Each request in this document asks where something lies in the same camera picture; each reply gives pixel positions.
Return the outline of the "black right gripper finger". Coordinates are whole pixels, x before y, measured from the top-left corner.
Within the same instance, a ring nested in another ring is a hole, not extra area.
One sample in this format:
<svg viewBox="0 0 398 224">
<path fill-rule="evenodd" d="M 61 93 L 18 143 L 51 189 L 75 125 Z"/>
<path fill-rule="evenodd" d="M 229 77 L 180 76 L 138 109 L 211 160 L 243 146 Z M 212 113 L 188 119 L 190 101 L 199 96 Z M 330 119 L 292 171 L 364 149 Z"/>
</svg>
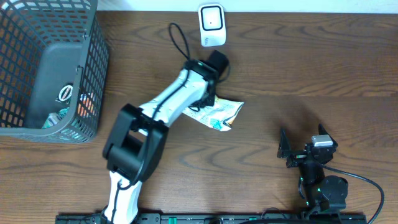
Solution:
<svg viewBox="0 0 398 224">
<path fill-rule="evenodd" d="M 331 138 L 331 136 L 329 135 L 329 133 L 326 131 L 326 129 L 324 128 L 324 126 L 322 124 L 318 125 L 318 134 L 319 135 L 327 135 Z"/>
<path fill-rule="evenodd" d="M 289 139 L 285 133 L 285 130 L 282 128 L 280 130 L 280 141 L 277 150 L 277 158 L 287 158 L 289 157 L 290 153 L 291 153 L 291 147 Z"/>
</svg>

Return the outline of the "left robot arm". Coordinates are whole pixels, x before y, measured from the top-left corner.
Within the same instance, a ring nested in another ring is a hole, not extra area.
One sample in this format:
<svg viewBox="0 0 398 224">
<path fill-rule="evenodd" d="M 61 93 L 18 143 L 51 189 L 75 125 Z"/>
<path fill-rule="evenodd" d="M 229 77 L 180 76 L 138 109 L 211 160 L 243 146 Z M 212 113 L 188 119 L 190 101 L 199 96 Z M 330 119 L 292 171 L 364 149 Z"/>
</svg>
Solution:
<svg viewBox="0 0 398 224">
<path fill-rule="evenodd" d="M 177 79 L 153 100 L 120 110 L 103 149 L 111 191 L 102 223 L 136 219 L 142 184 L 159 164 L 169 128 L 186 108 L 214 105 L 216 86 L 228 65 L 226 55 L 217 50 L 207 60 L 189 59 Z"/>
</svg>

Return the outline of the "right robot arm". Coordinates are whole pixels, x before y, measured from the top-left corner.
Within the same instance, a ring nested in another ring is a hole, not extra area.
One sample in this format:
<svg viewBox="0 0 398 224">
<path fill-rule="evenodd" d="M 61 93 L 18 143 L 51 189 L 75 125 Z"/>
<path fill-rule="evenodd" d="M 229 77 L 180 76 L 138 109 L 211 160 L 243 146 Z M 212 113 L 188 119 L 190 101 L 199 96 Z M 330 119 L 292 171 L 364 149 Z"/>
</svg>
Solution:
<svg viewBox="0 0 398 224">
<path fill-rule="evenodd" d="M 306 220 L 322 215 L 337 216 L 346 208 L 348 181 L 336 175 L 326 176 L 323 167 L 333 159 L 337 147 L 338 143 L 322 125 L 301 151 L 293 150 L 285 131 L 280 130 L 277 157 L 286 160 L 286 167 L 299 169 L 298 191 L 308 206 L 301 216 Z"/>
</svg>

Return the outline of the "teal white tissue packet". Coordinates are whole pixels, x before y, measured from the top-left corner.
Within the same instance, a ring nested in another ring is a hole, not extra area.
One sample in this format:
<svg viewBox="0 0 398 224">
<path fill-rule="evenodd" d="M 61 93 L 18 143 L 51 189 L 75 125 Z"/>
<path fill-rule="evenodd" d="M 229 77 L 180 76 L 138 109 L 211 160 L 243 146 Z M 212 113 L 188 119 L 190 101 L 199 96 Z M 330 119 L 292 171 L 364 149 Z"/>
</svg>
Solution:
<svg viewBox="0 0 398 224">
<path fill-rule="evenodd" d="M 63 118 L 67 115 L 69 109 L 70 109 L 69 107 L 61 109 L 61 110 L 58 112 L 59 118 L 60 118 L 60 119 L 63 119 Z"/>
</svg>

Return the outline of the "cream snack bag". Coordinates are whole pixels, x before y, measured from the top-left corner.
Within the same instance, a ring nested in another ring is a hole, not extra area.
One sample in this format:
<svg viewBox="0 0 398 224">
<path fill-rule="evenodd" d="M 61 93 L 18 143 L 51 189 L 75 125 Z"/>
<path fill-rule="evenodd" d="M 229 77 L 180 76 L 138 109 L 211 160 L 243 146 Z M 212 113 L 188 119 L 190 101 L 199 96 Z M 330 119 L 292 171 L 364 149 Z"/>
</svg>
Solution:
<svg viewBox="0 0 398 224">
<path fill-rule="evenodd" d="M 209 128 L 219 131 L 229 131 L 243 105 L 244 102 L 226 100 L 216 96 L 213 106 L 205 106 L 199 109 L 193 107 L 186 108 L 183 114 Z"/>
</svg>

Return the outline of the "green Zam-Buk ointment box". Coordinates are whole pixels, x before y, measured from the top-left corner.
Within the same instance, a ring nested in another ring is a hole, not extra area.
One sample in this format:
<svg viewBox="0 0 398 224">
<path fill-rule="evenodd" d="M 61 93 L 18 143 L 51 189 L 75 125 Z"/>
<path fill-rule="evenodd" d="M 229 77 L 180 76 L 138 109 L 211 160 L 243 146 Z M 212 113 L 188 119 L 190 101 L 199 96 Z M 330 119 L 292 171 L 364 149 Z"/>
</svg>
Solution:
<svg viewBox="0 0 398 224">
<path fill-rule="evenodd" d="M 65 85 L 62 87 L 55 101 L 68 105 L 73 93 L 73 85 Z"/>
</svg>

